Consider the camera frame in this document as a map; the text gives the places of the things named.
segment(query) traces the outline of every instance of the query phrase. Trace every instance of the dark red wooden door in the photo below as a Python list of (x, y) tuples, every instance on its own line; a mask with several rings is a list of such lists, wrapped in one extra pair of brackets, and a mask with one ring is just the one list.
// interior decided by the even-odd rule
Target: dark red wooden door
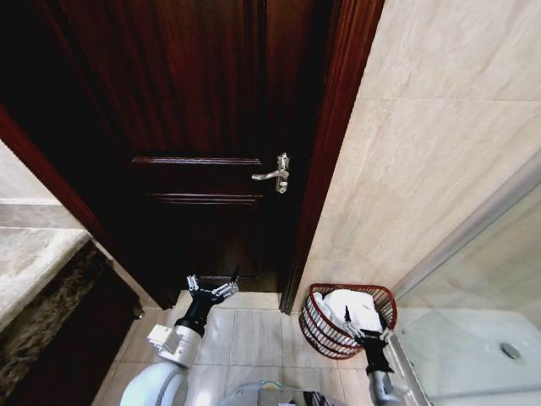
[[(314, 147), (334, 5), (58, 0), (33, 8), (54, 40), (29, 41), (56, 42), (59, 55), (46, 58), (68, 59), (66, 72), (108, 128), (73, 133), (79, 143), (52, 130), (35, 141), (116, 230), (128, 260), (139, 264), (126, 267), (155, 296), (172, 299), (187, 273), (220, 280), (236, 266), (241, 288), (283, 289)], [(75, 80), (59, 74), (50, 60), (41, 61), (44, 72), (51, 64), (50, 77), (41, 81), (56, 80), (58, 92), (65, 92), (60, 88)], [(63, 103), (56, 107), (58, 120), (70, 119), (59, 108), (82, 109), (58, 98), (51, 100)], [(25, 118), (19, 122), (24, 127)], [(30, 127), (24, 130), (35, 134)], [(68, 152), (55, 145), (72, 145), (79, 159), (68, 161)], [(95, 154), (91, 160), (83, 158), (85, 150)], [(274, 179), (258, 182), (251, 175), (276, 170), (283, 152), (291, 162), (281, 195)], [(89, 162), (96, 178), (77, 178), (83, 165), (92, 171)], [(110, 191), (93, 182), (110, 182)]]

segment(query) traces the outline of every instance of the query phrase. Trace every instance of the floor drain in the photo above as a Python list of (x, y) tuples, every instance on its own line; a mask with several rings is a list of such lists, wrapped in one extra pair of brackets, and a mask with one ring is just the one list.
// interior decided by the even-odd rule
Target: floor drain
[(516, 349), (509, 343), (500, 343), (500, 349), (502, 353), (504, 353), (511, 359), (521, 358), (521, 353), (518, 351), (518, 349)]

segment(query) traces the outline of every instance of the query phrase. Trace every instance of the wooden door frame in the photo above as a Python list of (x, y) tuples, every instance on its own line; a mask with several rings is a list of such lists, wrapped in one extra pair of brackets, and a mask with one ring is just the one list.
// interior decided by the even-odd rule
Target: wooden door frame
[[(384, 1), (341, 0), (336, 1), (333, 7), (314, 150), (291, 267), (281, 294), (280, 310), (287, 314), (291, 312), (297, 295)], [(29, 136), (7, 114), (3, 116), (0, 128), (8, 129), (3, 131), (3, 141), (8, 147), (122, 265), (127, 269), (136, 266), (121, 242), (107, 231), (107, 225), (80, 198)], [(165, 296), (156, 292), (149, 294), (161, 307), (171, 305)]]
[(314, 152), (280, 310), (291, 313), (385, 0), (343, 0), (320, 103)]

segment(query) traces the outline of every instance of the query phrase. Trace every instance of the beige marble wall tile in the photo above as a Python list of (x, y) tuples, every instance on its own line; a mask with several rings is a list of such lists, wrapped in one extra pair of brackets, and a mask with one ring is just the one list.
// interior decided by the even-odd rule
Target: beige marble wall tile
[(541, 103), (357, 99), (305, 268), (392, 288), (541, 148)]
[(541, 100), (541, 3), (388, 0), (360, 95)]
[(49, 201), (57, 199), (0, 140), (0, 199)]
[(0, 204), (0, 227), (83, 228), (62, 205)]

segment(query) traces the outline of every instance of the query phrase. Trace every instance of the door handle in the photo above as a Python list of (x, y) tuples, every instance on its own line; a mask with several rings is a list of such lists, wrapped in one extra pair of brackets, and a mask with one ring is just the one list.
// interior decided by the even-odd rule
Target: door handle
[(276, 178), (276, 191), (280, 194), (286, 193), (287, 190), (287, 178), (289, 178), (289, 156), (286, 152), (278, 156), (278, 169), (269, 173), (254, 173), (252, 175), (253, 180), (267, 180), (270, 178)]

